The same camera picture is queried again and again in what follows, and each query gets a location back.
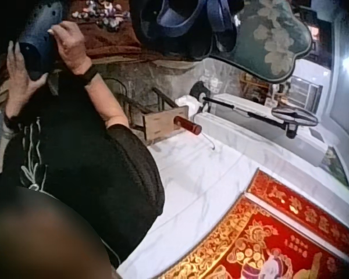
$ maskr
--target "window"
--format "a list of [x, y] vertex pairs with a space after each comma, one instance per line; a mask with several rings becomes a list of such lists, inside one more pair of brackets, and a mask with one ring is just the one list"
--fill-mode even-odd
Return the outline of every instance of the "window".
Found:
[[316, 113], [321, 93], [322, 86], [298, 77], [292, 77], [288, 101], [290, 105]]

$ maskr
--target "red banner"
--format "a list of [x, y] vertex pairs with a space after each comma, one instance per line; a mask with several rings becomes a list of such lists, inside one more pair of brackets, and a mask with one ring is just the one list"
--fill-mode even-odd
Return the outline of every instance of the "red banner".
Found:
[[162, 278], [333, 278], [342, 261], [242, 196]]
[[247, 192], [349, 255], [349, 228], [289, 187], [258, 170]]

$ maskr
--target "red cylinder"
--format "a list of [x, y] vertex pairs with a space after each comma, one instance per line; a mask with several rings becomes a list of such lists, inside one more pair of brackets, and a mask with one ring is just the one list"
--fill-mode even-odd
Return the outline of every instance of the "red cylinder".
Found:
[[195, 124], [194, 122], [191, 122], [181, 116], [176, 116], [173, 119], [173, 122], [175, 125], [178, 125], [186, 129], [187, 131], [192, 132], [194, 135], [198, 135], [202, 131], [202, 126]]

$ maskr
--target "wrist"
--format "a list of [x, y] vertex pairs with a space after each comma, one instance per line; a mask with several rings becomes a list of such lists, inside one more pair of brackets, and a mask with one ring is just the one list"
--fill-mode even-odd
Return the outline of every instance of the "wrist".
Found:
[[84, 61], [82, 62], [82, 64], [80, 66], [78, 66], [75, 69], [72, 69], [73, 74], [75, 75], [81, 75], [81, 74], [85, 74], [86, 71], [92, 66], [92, 60], [86, 56], [86, 58], [84, 59]]
[[14, 101], [9, 98], [5, 106], [5, 114], [9, 119], [16, 117], [21, 112], [22, 107], [23, 107], [23, 102]]

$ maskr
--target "green floral fabric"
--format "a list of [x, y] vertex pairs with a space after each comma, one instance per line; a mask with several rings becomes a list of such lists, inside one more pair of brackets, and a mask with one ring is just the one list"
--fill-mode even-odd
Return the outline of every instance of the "green floral fabric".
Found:
[[235, 49], [214, 58], [233, 64], [271, 83], [292, 75], [295, 60], [311, 49], [311, 33], [286, 0], [250, 0], [238, 15]]

